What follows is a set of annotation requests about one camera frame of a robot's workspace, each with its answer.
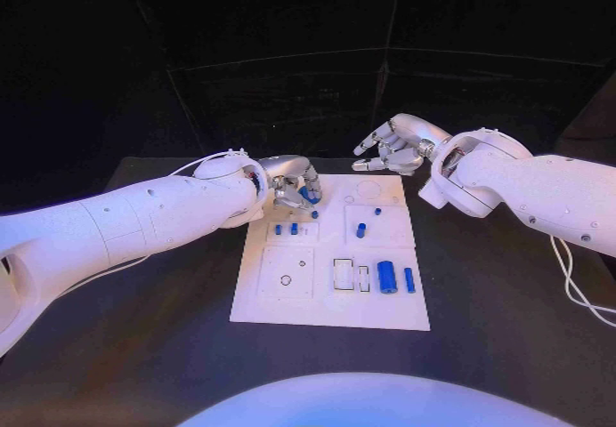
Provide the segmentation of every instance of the black backdrop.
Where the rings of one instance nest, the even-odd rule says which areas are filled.
[[[347,157],[400,111],[549,151],[613,71],[607,1],[0,6],[2,214],[99,191],[125,156]]]

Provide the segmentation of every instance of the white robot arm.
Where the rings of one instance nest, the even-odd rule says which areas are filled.
[[[616,256],[616,168],[561,156],[532,156],[497,130],[451,136],[421,118],[398,114],[354,148],[377,145],[379,157],[357,160],[356,171],[388,168],[412,175],[424,158],[429,180],[419,197],[450,203],[483,218],[504,202],[532,229]]]
[[[175,175],[197,163],[190,177]],[[253,161],[243,151],[229,151],[188,165],[99,196],[0,217],[0,356],[79,281],[259,219],[268,188],[276,205],[311,209],[307,198],[320,200],[304,157]],[[307,198],[295,191],[300,176]]]

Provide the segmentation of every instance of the white board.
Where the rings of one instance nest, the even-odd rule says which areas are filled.
[[[230,321],[428,331],[400,177],[321,174],[320,186],[317,219],[310,212],[272,206],[271,192],[263,217],[249,223]],[[291,235],[294,222],[297,234]],[[366,225],[363,238],[356,237],[359,222]],[[279,235],[275,225],[281,225]],[[351,260],[353,289],[333,287],[334,259]],[[380,261],[393,264],[395,294],[379,292]],[[359,286],[360,266],[367,267],[367,292]],[[406,292],[406,267],[413,293]]]

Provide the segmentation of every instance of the blue battery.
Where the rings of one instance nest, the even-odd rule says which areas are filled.
[[[366,225],[360,223],[359,227],[356,228],[356,236],[359,238],[363,238],[364,235],[366,235]]]
[[[413,293],[413,282],[412,282],[412,270],[406,267],[403,269],[403,278],[406,279],[406,290],[408,293]]]
[[[390,261],[380,261],[376,267],[380,292],[382,294],[395,294],[398,292],[398,287],[395,286],[393,264]]]

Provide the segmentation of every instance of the dark table surface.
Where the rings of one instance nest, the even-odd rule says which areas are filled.
[[[188,159],[126,157],[108,189]],[[349,173],[349,159],[312,159]],[[616,424],[616,330],[564,296],[549,240],[499,206],[478,220],[402,177],[431,332],[229,323],[248,226],[217,230],[57,300],[0,365],[2,425],[171,425],[240,391],[325,372],[465,385],[576,425]],[[616,306],[598,258],[574,279]]]

